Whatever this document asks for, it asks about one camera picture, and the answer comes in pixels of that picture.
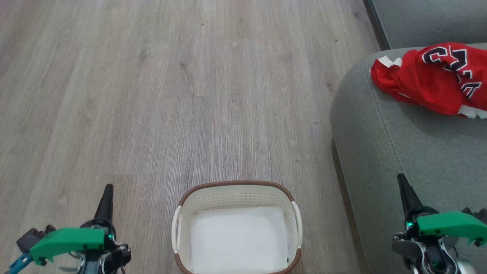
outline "sofa seam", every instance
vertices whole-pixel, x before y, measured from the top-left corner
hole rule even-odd
[[[389,130],[387,122],[384,118],[384,113],[382,112],[382,108],[380,107],[379,98],[377,96],[377,93],[374,94],[374,92],[370,88],[373,83],[372,83],[372,80],[370,79],[370,77],[367,77],[366,67],[363,68],[363,75],[364,75],[364,78],[367,82],[370,81],[370,85],[367,85],[367,88],[369,89],[369,93],[372,96],[372,100],[374,101],[375,112],[377,113],[377,117],[380,120],[380,123],[382,125],[382,130],[384,131],[384,135],[386,136],[387,142],[389,143],[389,149],[391,150],[391,153],[394,157],[396,167],[398,168],[399,172],[405,173],[401,157],[399,156],[399,153],[397,151],[397,147],[394,144],[394,139],[392,138],[392,135],[391,135],[391,131]]]

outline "basket bottom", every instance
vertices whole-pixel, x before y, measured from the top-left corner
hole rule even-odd
[[[201,211],[190,231],[194,273],[271,273],[288,266],[280,207]]]

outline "red jersey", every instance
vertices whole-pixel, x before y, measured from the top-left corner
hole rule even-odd
[[[487,118],[487,51],[460,43],[440,43],[403,59],[377,59],[372,80],[399,101],[446,115]]]

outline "brown basket rim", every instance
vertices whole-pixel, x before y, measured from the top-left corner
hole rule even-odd
[[[301,258],[301,248],[298,248],[296,250],[296,256],[294,256],[293,262],[288,267],[286,267],[284,270],[281,270],[281,271],[278,271],[278,272],[267,273],[267,274],[288,274],[289,272],[291,272],[293,270],[293,268],[296,267],[296,265],[298,264],[300,258]],[[175,253],[174,254],[174,259],[176,260],[177,266],[179,267],[179,269],[184,274],[195,274],[195,273],[189,271],[186,267],[184,267],[184,265],[181,262],[181,259],[180,259],[178,253]]]
[[[236,180],[236,181],[221,181],[221,182],[214,182],[214,183],[206,183],[206,184],[195,186],[195,187],[191,188],[190,190],[188,190],[184,194],[184,196],[179,201],[179,206],[182,206],[184,204],[184,202],[186,201],[186,199],[191,194],[196,192],[197,190],[200,190],[203,188],[210,188],[210,187],[233,186],[233,185],[261,185],[261,186],[275,187],[275,188],[280,189],[282,192],[284,192],[284,194],[286,194],[286,196],[289,198],[289,201],[294,202],[293,195],[283,185],[280,185],[280,184],[277,184],[274,182],[269,182],[269,181]]]

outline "lettering on jersey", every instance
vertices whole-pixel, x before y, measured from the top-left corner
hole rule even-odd
[[[444,47],[436,47],[425,52],[422,57],[425,63],[432,64],[436,62],[441,62],[441,57],[443,56],[450,56],[455,60],[449,65],[444,66],[443,69],[452,72],[458,72],[457,77],[459,80],[459,84],[462,82],[462,78],[460,77],[460,75],[463,75],[468,79],[473,79],[472,71],[466,69],[468,65],[466,49],[451,50],[450,46],[447,50]],[[461,90],[470,99],[481,85],[482,83],[479,82],[465,83],[462,85]]]

